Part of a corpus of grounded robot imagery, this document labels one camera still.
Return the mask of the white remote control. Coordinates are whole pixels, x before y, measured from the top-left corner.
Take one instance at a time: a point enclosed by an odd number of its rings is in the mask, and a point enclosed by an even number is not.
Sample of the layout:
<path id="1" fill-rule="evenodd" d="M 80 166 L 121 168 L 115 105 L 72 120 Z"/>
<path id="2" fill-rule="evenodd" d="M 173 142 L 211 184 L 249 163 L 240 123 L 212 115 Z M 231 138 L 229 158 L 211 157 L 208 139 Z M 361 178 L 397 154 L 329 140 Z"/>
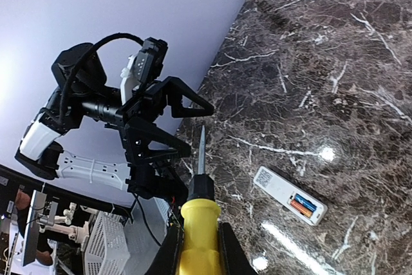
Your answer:
<path id="1" fill-rule="evenodd" d="M 264 166 L 258 168 L 254 177 L 254 184 L 308 225 L 318 225 L 328 210 L 324 203 Z M 303 216 L 290 205 L 296 194 L 316 205 L 317 209 L 313 212 L 311 218 Z"/>

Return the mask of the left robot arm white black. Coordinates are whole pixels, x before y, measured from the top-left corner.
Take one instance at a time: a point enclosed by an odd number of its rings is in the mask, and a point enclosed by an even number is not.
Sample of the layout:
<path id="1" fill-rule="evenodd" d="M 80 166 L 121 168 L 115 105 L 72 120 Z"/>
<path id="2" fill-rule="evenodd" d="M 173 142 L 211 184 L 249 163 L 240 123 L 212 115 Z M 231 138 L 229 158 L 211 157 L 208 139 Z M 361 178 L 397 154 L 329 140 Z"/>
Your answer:
<path id="1" fill-rule="evenodd" d="M 117 39 L 140 45 L 122 70 L 118 88 L 106 84 L 98 49 Z M 115 33 L 97 43 L 81 43 L 62 51 L 51 71 L 57 87 L 28 126 L 16 160 L 45 180 L 74 178 L 127 191 L 145 199 L 185 200 L 187 188 L 172 162 L 191 155 L 191 147 L 160 129 L 156 119 L 165 108 L 175 119 L 207 117 L 213 105 L 178 77 L 162 81 L 167 43 L 152 37 Z M 58 139 L 79 129 L 84 118 L 116 130 L 126 161 L 106 163 L 65 151 Z"/>

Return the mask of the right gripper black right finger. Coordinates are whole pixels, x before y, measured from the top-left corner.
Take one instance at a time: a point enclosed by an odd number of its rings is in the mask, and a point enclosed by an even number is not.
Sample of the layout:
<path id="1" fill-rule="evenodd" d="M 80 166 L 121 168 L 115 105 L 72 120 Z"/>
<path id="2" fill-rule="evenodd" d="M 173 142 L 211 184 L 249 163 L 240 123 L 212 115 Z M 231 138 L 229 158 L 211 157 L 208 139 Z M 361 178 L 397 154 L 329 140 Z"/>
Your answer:
<path id="1" fill-rule="evenodd" d="M 256 275 L 229 223 L 219 223 L 218 247 L 223 274 Z"/>

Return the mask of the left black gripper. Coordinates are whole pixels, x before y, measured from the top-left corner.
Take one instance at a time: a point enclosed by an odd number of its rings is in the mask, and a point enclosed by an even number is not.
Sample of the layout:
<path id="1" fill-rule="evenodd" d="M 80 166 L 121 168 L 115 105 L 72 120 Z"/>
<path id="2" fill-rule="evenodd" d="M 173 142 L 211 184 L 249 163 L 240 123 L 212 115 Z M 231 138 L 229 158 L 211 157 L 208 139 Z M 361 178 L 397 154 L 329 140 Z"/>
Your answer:
<path id="1" fill-rule="evenodd" d="M 184 98 L 199 108 L 185 107 Z M 188 143 L 155 124 L 167 105 L 171 107 L 172 118 L 207 117 L 214 113 L 214 106 L 178 77 L 167 77 L 144 91 L 138 91 L 117 110 L 117 129 L 125 133 L 126 159 L 132 166 L 191 155 Z"/>

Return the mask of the orange blue battery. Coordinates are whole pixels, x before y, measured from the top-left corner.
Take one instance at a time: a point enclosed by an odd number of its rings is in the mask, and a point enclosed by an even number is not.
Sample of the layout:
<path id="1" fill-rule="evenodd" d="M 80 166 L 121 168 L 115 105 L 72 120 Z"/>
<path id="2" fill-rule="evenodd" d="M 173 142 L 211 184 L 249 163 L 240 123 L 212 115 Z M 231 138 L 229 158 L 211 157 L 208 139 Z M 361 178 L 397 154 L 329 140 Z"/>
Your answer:
<path id="1" fill-rule="evenodd" d="M 313 211 L 305 207 L 303 204 L 299 203 L 296 200 L 292 200 L 290 202 L 290 205 L 296 209 L 299 213 L 301 213 L 303 216 L 307 218 L 311 218 L 313 215 Z"/>
<path id="2" fill-rule="evenodd" d="M 294 201 L 297 203 L 301 204 L 305 209 L 308 209 L 310 212 L 316 211 L 317 207 L 315 204 L 313 204 L 311 201 L 303 198 L 301 195 L 296 194 L 294 197 Z"/>

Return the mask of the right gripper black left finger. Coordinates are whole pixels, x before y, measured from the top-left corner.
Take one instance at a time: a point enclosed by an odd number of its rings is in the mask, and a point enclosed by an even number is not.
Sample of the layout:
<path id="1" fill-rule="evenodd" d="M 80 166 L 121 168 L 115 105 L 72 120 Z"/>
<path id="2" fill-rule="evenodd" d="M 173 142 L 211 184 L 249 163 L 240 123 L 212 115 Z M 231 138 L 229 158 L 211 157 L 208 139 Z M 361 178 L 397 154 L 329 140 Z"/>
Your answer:
<path id="1" fill-rule="evenodd" d="M 151 264 L 151 274 L 177 274 L 182 247 L 183 231 L 176 225 L 171 226 Z"/>

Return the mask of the white perforated basket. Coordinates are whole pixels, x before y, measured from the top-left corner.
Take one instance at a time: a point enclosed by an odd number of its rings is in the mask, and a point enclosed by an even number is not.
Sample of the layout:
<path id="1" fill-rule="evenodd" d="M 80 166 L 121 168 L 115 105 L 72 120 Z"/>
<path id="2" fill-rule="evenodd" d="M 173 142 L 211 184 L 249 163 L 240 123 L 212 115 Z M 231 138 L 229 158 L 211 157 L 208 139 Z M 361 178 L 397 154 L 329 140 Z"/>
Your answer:
<path id="1" fill-rule="evenodd" d="M 111 215 L 99 212 L 84 251 L 84 273 L 123 274 L 129 258 L 124 226 Z"/>

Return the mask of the yellow handled screwdriver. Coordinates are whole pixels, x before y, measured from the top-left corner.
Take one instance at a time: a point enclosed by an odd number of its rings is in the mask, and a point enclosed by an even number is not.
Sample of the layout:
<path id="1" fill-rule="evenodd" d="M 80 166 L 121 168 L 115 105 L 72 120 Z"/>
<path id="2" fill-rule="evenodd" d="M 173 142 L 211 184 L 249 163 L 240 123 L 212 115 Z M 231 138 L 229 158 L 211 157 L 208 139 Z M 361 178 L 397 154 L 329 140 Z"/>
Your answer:
<path id="1" fill-rule="evenodd" d="M 205 172 L 205 129 L 201 130 L 198 171 L 189 183 L 188 200 L 181 208 L 184 219 L 180 274 L 221 274 L 218 218 L 214 181 Z"/>

